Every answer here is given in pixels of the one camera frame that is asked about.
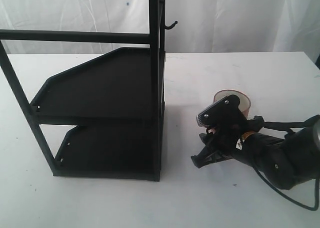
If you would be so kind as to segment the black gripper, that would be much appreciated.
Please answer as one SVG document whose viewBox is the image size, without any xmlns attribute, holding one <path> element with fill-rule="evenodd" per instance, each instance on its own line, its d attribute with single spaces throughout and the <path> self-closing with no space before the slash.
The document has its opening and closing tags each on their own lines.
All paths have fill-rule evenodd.
<svg viewBox="0 0 320 228">
<path fill-rule="evenodd" d="M 245 146 L 245 134 L 253 133 L 252 120 L 247 119 L 246 123 L 241 125 L 205 128 L 206 133 L 199 134 L 205 149 L 201 150 L 198 155 L 190 157 L 198 169 L 230 159 L 241 163 L 252 162 L 252 150 Z"/>
</svg>

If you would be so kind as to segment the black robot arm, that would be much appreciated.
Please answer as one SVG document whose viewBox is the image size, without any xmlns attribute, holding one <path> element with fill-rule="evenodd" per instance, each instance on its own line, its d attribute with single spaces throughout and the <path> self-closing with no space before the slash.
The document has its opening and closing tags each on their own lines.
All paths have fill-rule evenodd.
<svg viewBox="0 0 320 228">
<path fill-rule="evenodd" d="M 290 190 L 320 176 L 320 117 L 266 122 L 263 117 L 224 122 L 202 133 L 205 147 L 191 157 L 197 168 L 235 159 L 262 172 L 272 186 Z"/>
</svg>

